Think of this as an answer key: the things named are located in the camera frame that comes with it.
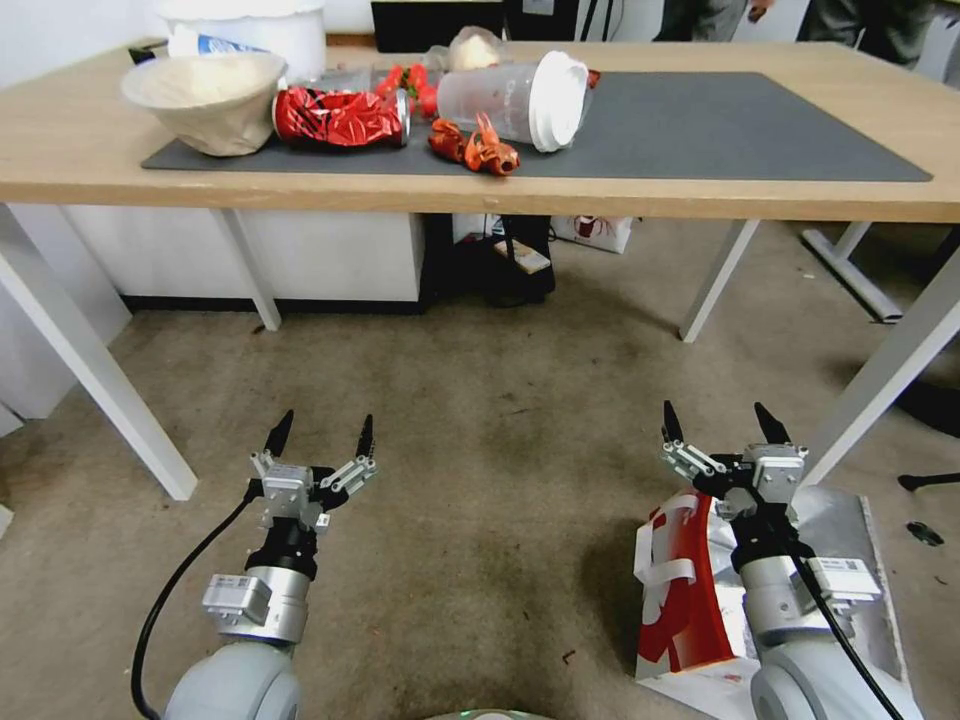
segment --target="white cup lid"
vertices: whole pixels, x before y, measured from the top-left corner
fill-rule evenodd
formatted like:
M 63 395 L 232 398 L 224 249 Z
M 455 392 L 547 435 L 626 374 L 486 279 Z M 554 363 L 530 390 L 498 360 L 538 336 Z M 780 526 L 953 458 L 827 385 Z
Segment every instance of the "white cup lid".
M 530 135 L 540 152 L 569 145 L 580 126 L 587 66 L 552 50 L 540 60 L 530 87 Z

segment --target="white table leg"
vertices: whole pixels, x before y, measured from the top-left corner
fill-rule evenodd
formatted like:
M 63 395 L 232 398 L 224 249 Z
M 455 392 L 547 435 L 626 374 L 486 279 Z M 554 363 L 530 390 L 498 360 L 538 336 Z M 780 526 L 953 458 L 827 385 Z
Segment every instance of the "white table leg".
M 833 271 L 847 290 L 856 295 L 877 320 L 892 325 L 903 317 L 903 311 L 850 261 L 850 254 L 860 244 L 871 225 L 869 222 L 850 223 L 836 245 L 827 240 L 819 230 L 807 229 L 800 234 L 803 244 Z
M 211 210 L 213 217 L 220 228 L 220 234 L 226 241 L 226 247 L 230 251 L 234 263 L 239 270 L 243 284 L 253 298 L 253 304 L 257 306 L 257 312 L 260 313 L 260 319 L 263 320 L 263 326 L 267 330 L 280 329 L 280 312 L 277 310 L 277 304 L 273 301 L 273 293 L 270 291 L 266 280 L 261 276 L 260 269 L 257 267 L 253 256 L 253 250 L 250 247 L 250 241 L 247 238 L 247 232 L 240 221 L 240 215 L 236 210 Z
M 960 252 L 955 252 L 813 434 L 803 485 L 820 482 L 937 353 L 960 331 Z
M 697 335 L 700 334 L 703 324 L 707 321 L 710 311 L 713 310 L 717 298 L 723 292 L 727 280 L 730 279 L 733 269 L 740 261 L 744 250 L 747 249 L 750 238 L 753 237 L 759 224 L 759 220 L 735 220 L 730 227 L 730 232 L 717 254 L 717 259 L 714 260 L 713 267 L 710 268 L 706 282 L 700 288 L 697 299 L 687 313 L 687 319 L 680 326 L 680 339 L 684 342 L 692 343 L 697 339 Z
M 860 241 L 863 240 L 863 236 L 867 234 L 867 230 L 870 229 L 871 225 L 873 225 L 872 222 L 850 223 L 847 225 L 843 231 L 843 235 L 837 240 L 837 244 L 833 249 L 834 254 L 844 259 L 850 257 L 850 254 L 856 249 L 857 245 L 860 244 Z
M 170 496 L 188 499 L 197 485 L 190 466 L 6 205 L 0 206 L 0 284 Z

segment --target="crushed red can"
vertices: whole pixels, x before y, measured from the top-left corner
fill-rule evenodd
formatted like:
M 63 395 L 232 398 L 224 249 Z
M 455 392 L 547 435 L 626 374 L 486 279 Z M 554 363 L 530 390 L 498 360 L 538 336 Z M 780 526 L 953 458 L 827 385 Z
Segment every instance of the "crushed red can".
M 407 93 L 381 98 L 372 92 L 324 92 L 294 86 L 273 100 L 273 127 L 291 145 L 362 147 L 410 139 Z

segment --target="gray desk mat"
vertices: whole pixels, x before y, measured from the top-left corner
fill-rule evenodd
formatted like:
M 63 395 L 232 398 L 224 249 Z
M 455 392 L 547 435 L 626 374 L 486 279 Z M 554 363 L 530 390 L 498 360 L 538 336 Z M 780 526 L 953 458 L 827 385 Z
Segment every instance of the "gray desk mat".
M 174 140 L 147 169 L 457 175 L 414 126 L 396 149 L 291 150 L 213 158 Z M 573 146 L 520 150 L 529 177 L 924 182 L 931 176 L 760 73 L 605 73 Z

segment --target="plastic cup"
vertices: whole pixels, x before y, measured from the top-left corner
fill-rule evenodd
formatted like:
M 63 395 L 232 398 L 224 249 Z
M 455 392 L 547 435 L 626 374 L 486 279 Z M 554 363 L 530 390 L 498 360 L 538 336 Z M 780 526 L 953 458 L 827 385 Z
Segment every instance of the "plastic cup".
M 486 113 L 502 139 L 553 152 L 573 141 L 586 89 L 587 66 L 552 51 L 535 64 L 444 75 L 437 88 L 437 109 L 464 129 L 475 129 L 477 114 Z

